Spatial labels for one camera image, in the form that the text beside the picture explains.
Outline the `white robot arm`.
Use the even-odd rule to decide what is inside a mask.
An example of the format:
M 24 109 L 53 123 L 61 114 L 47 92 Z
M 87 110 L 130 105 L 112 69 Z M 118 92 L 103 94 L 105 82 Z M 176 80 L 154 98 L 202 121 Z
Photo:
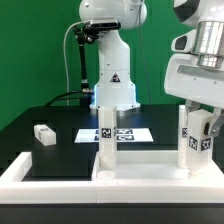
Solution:
M 172 42 L 174 54 L 166 69 L 165 92 L 185 99 L 190 114 L 199 104 L 212 106 L 212 120 L 203 132 L 215 137 L 224 124 L 224 0 L 174 0 L 173 9 L 180 22 L 193 29 Z M 144 1 L 82 0 L 79 16 L 85 38 L 98 43 L 99 81 L 91 107 L 137 108 L 130 48 L 119 31 L 145 22 Z

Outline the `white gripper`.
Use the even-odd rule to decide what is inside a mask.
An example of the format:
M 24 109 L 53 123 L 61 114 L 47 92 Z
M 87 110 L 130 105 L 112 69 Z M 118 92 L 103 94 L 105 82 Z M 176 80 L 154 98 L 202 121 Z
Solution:
M 215 107 L 205 133 L 217 137 L 224 125 L 224 60 L 220 68 L 199 67 L 199 56 L 191 53 L 195 36 L 193 29 L 172 41 L 174 54 L 168 62 L 164 89 L 169 95 L 187 100 L 186 114 L 197 111 L 199 103 Z

